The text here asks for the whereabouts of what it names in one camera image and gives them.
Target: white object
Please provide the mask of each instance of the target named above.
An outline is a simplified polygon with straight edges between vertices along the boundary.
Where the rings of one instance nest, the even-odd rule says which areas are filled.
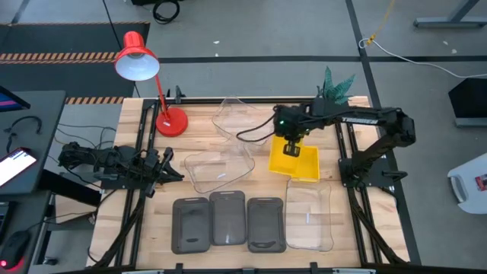
[[[487,153],[448,172],[458,206],[471,214],[487,214]]]
[[[365,45],[365,43],[364,43],[364,42],[365,42],[365,41],[367,41],[367,40],[368,40],[368,39],[366,38],[366,39],[362,39],[362,40],[358,41],[358,47],[359,47],[359,48],[361,48],[361,49],[364,49],[365,47],[367,47],[367,46]],[[467,76],[456,75],[456,74],[454,74],[453,72],[451,72],[451,71],[447,70],[446,68],[440,67],[439,65],[435,65],[435,64],[431,64],[431,63],[427,63],[427,62],[415,62],[415,61],[409,60],[409,59],[407,59],[407,58],[404,58],[404,57],[402,57],[402,56],[398,56],[397,54],[394,54],[394,53],[388,52],[388,51],[387,51],[386,49],[384,49],[384,48],[383,48],[381,45],[379,45],[379,43],[375,42],[375,40],[372,40],[372,42],[374,42],[374,44],[375,44],[376,46],[378,46],[378,47],[379,47],[379,49],[382,49],[382,51],[383,51],[383,52],[385,52],[385,53],[389,54],[390,56],[394,56],[394,57],[396,57],[396,58],[399,58],[399,59],[404,60],[404,61],[406,61],[406,62],[410,62],[410,63],[415,64],[415,65],[429,65],[429,66],[432,66],[432,67],[434,67],[434,68],[441,69],[442,71],[444,71],[444,72],[446,72],[446,73],[448,73],[448,74],[450,74],[450,75],[452,75],[452,76],[454,76],[454,77],[457,77],[457,78],[462,78],[462,79],[464,79],[464,78],[477,78],[477,77],[485,77],[485,76],[487,76],[487,73],[485,73],[485,74],[481,74],[481,75],[467,75]]]

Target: lamp base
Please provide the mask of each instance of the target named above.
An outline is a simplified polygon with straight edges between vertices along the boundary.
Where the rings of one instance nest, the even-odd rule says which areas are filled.
[[[183,110],[176,107],[171,107],[166,111],[170,118],[166,119],[164,114],[160,113],[155,120],[155,127],[166,137],[176,137],[188,127],[188,116]]]

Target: red desk lamp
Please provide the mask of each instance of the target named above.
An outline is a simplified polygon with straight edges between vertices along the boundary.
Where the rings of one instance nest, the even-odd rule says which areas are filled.
[[[168,109],[162,93],[159,80],[159,60],[149,49],[145,48],[142,35],[129,31],[123,37],[124,49],[115,60],[116,72],[130,81],[144,81],[155,76],[159,97],[162,103],[162,113],[158,115],[155,125],[158,131],[167,137],[178,136],[188,127],[188,116],[176,107]]]

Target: metal table leg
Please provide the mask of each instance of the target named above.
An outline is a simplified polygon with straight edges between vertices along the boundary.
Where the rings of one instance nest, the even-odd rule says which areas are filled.
[[[449,17],[445,18],[416,18],[415,27],[484,27],[487,25],[487,18],[465,17],[465,15],[480,0],[465,0],[460,4]]]

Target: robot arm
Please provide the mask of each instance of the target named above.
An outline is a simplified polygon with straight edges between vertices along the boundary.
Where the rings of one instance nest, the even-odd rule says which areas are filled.
[[[93,165],[94,172],[103,167],[103,173],[96,175],[99,179],[132,182],[130,186],[145,190],[150,198],[154,195],[156,183],[183,180],[184,176],[170,166],[169,161],[174,156],[172,148],[165,149],[162,159],[156,149],[145,151],[144,157],[142,152],[129,146],[92,149],[70,142],[62,147],[59,166],[72,169],[80,164],[89,164]]]
[[[276,105],[273,119],[275,134],[283,137],[285,155],[297,157],[299,141],[313,129],[324,129],[336,123],[353,123],[380,126],[385,135],[365,151],[352,157],[350,174],[363,176],[372,164],[395,147],[406,147],[415,142],[414,121],[399,108],[374,109],[338,105],[323,97],[316,97],[310,103],[298,106]]]

